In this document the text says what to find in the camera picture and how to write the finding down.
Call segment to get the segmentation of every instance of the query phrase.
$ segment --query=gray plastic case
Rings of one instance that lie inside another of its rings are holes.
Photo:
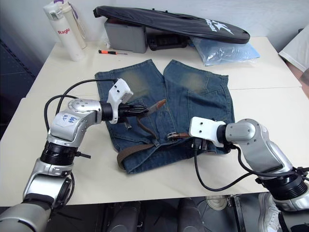
[[[147,50],[146,28],[109,18],[104,23],[113,49],[145,53]]]

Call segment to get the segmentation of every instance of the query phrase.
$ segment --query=black case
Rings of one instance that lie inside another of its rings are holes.
[[[239,27],[192,15],[112,6],[99,6],[93,12],[95,17],[117,18],[125,22],[201,39],[234,44],[245,44],[250,39],[249,33]]]
[[[148,36],[147,42],[150,49],[156,51],[161,49],[187,47],[188,39],[189,38],[186,36],[177,34],[163,34]]]

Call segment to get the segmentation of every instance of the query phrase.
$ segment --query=robotic arm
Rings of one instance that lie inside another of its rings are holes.
[[[238,144],[247,163],[258,175],[257,183],[269,190],[282,214],[293,218],[296,225],[303,224],[305,217],[306,222],[309,221],[309,185],[304,182],[305,174],[300,174],[269,139],[266,127],[253,119],[226,125],[222,121],[193,117],[189,134],[209,140],[217,147]]]
[[[128,105],[133,95],[126,82],[119,79],[109,91],[107,102],[74,99],[52,122],[45,148],[35,162],[23,194],[23,202],[0,215],[0,231],[42,232],[52,212],[69,200],[73,160],[81,156],[78,150],[88,127],[109,121],[124,122],[126,117],[148,112],[142,105]]]

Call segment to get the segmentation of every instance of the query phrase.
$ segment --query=blue jeans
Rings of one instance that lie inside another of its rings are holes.
[[[172,132],[188,133],[190,120],[194,116],[225,123],[234,122],[233,103],[227,88],[228,76],[198,70],[176,60],[168,64],[162,75],[152,60],[147,60],[122,69],[98,72],[95,78],[124,79],[134,93],[129,104],[150,107],[160,100],[167,100],[158,111],[141,119],[143,125],[157,135],[157,139],[138,127],[134,117],[128,118],[132,126],[129,131],[123,123],[106,123],[112,143],[118,151],[141,144],[154,144],[123,160],[128,174],[191,158],[192,138],[171,141],[167,135]],[[97,84],[101,101],[106,101],[112,83]],[[208,143],[207,151],[226,153],[212,143]]]

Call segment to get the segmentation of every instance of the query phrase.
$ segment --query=white sneaker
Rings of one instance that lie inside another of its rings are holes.
[[[280,210],[276,207],[274,200],[269,192],[259,194],[260,202],[260,217],[259,231],[260,232],[277,232],[280,228],[278,215]]]

